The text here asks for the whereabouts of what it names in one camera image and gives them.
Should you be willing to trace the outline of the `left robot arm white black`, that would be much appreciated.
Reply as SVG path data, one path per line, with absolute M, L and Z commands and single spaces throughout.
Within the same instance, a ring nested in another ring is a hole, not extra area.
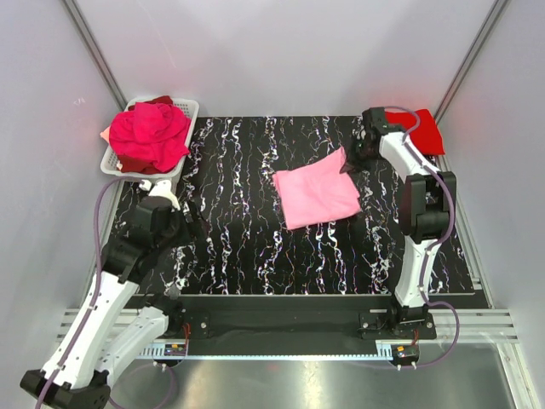
M 155 295 L 112 341 L 110 334 L 129 299 L 165 251 L 205 238 L 205 221 L 192 202 L 148 196 L 135 208 L 125 235 L 103 248 L 98 273 L 64 339 L 40 369 L 28 370 L 20 387 L 36 406 L 103 408 L 112 387 L 159 337 L 188 336 L 181 299 Z

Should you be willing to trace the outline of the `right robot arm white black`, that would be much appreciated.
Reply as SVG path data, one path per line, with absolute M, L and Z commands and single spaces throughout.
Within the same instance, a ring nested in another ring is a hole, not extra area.
M 416 112 L 407 111 L 415 123 L 405 127 L 387 119 L 389 109 L 371 107 L 362 112 L 363 129 L 352 139 L 341 172 L 360 172 L 372 159 L 382 159 L 402 179 L 398 219 L 404 235 L 401 274 L 387 312 L 369 327 L 402 338 L 427 324 L 433 263 L 456 219 L 456 176 L 440 171 L 410 139 L 422 123 Z

